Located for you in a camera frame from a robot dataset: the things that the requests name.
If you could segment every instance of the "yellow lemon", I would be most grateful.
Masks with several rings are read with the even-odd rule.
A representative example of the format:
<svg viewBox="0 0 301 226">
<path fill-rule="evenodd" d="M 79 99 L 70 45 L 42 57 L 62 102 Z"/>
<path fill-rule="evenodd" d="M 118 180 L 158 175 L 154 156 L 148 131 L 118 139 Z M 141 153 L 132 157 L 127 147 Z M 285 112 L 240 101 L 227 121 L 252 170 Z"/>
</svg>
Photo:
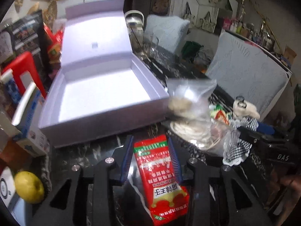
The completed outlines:
<svg viewBox="0 0 301 226">
<path fill-rule="evenodd" d="M 19 172 L 14 178 L 17 194 L 31 204 L 40 203 L 44 198 L 41 180 L 31 172 Z"/>
</svg>

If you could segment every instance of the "green bag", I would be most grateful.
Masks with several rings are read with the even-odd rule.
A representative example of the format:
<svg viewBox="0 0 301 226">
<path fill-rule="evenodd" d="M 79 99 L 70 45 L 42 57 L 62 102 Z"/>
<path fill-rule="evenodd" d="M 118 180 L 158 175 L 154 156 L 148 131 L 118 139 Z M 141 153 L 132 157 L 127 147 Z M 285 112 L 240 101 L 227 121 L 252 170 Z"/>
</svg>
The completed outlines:
<svg viewBox="0 0 301 226">
<path fill-rule="evenodd" d="M 198 44 L 195 41 L 187 41 L 182 48 L 182 58 L 194 58 L 197 53 L 199 52 L 200 48 L 203 47 L 202 45 Z"/>
</svg>

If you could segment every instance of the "metal screw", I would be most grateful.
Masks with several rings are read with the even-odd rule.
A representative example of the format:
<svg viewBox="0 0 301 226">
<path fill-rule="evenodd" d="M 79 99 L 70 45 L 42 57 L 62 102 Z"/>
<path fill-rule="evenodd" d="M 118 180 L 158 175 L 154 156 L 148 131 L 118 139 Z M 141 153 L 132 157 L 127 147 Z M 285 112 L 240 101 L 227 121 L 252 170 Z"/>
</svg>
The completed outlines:
<svg viewBox="0 0 301 226">
<path fill-rule="evenodd" d="M 229 165 L 223 165 L 222 168 L 225 172 L 228 172 L 231 170 L 231 167 Z"/>
<path fill-rule="evenodd" d="M 111 163 L 114 162 L 114 158 L 113 157 L 108 157 L 108 158 L 106 158 L 105 161 L 106 161 L 106 163 L 111 164 Z"/>
<path fill-rule="evenodd" d="M 74 172 L 78 171 L 79 169 L 80 169 L 80 166 L 79 166 L 79 165 L 73 165 L 73 166 L 72 166 L 72 170 L 73 170 Z"/>
<path fill-rule="evenodd" d="M 197 158 L 195 158 L 195 157 L 189 158 L 188 161 L 189 161 L 189 163 L 191 163 L 191 164 L 195 164 L 195 163 L 198 162 Z"/>
</svg>

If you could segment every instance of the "open box lid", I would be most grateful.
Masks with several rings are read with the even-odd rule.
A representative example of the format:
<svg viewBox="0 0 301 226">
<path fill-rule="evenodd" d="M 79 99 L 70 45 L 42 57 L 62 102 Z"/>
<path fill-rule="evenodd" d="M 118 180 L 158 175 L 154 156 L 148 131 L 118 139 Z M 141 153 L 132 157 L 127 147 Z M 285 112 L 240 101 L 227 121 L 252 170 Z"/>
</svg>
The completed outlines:
<svg viewBox="0 0 301 226">
<path fill-rule="evenodd" d="M 61 67 L 98 56 L 132 52 L 124 0 L 101 0 L 66 8 Z"/>
</svg>

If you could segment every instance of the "marble pattern surface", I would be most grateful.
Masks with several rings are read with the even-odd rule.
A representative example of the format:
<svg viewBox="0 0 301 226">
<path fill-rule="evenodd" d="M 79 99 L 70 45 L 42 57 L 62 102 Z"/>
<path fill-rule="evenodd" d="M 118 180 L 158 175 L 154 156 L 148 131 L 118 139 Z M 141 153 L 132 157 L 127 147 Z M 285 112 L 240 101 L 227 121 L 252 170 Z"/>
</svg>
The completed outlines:
<svg viewBox="0 0 301 226">
<path fill-rule="evenodd" d="M 202 73 L 198 72 L 192 64 L 182 62 L 177 56 L 159 48 L 154 55 L 155 60 L 144 61 L 156 77 L 166 86 L 165 80 L 169 77 L 182 78 L 204 78 Z M 217 89 L 215 94 L 222 96 L 219 98 L 226 106 L 231 106 L 231 98 L 225 93 L 220 94 L 222 90 Z M 67 146 L 59 149 L 51 147 L 49 156 L 36 159 L 33 164 L 33 171 L 45 184 L 48 192 L 63 179 L 73 165 L 78 164 L 82 167 L 96 165 L 99 161 L 110 157 L 114 150 L 123 145 L 128 134 L 138 135 L 141 140 L 155 137 L 159 134 L 166 133 L 167 129 L 161 124 L 154 124 L 128 133 L 109 136 L 99 140 Z M 86 225 L 91 225 L 92 214 L 92 188 L 93 184 L 88 187 L 87 217 Z M 129 171 L 128 180 L 122 187 L 114 187 L 114 202 L 116 210 L 116 220 L 120 225 L 153 225 L 150 212 L 147 208 L 144 196 L 142 181 L 136 160 L 133 156 Z M 171 222 L 171 225 L 184 225 L 185 217 Z"/>
</svg>

